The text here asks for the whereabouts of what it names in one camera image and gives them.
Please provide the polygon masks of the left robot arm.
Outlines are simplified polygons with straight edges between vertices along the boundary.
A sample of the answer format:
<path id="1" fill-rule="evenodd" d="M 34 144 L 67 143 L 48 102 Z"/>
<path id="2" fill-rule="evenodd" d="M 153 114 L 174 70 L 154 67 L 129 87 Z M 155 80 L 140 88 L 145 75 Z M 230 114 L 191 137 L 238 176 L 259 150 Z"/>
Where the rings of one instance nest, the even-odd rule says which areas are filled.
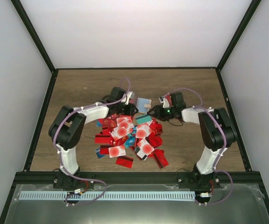
<path id="1" fill-rule="evenodd" d="M 91 105 L 85 107 L 64 105 L 60 109 L 48 131 L 60 158 L 55 188 L 74 189 L 81 183 L 80 169 L 76 160 L 76 145 L 84 126 L 114 114 L 133 116 L 138 112 L 137 107 L 130 102 L 133 98 L 132 91 L 113 87 L 109 95 Z"/>

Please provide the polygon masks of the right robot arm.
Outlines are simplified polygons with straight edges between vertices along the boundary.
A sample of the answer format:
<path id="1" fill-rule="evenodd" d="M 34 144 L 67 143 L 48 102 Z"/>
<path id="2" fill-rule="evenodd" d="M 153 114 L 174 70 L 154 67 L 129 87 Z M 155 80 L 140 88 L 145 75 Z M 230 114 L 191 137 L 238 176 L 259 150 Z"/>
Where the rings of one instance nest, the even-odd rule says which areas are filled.
<path id="1" fill-rule="evenodd" d="M 159 98 L 160 104 L 147 114 L 160 121 L 177 119 L 182 123 L 200 126 L 205 145 L 200 159 L 195 163 L 191 181 L 197 188 L 203 188 L 214 179 L 217 163 L 223 153 L 237 141 L 237 131 L 224 107 L 204 108 L 202 105 L 187 106 L 182 92 L 170 93 Z"/>

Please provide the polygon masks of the beige leather card holder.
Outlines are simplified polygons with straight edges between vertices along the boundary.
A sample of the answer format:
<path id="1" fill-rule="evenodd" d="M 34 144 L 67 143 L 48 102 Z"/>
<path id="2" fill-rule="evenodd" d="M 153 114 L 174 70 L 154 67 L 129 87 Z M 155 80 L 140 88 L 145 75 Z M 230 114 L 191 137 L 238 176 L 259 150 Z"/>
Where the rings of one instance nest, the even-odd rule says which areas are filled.
<path id="1" fill-rule="evenodd" d="M 151 106 L 152 100 L 146 99 L 146 98 L 134 97 L 133 99 L 130 100 L 130 103 L 136 106 L 139 113 L 144 113 L 144 114 L 147 114 L 152 107 Z"/>

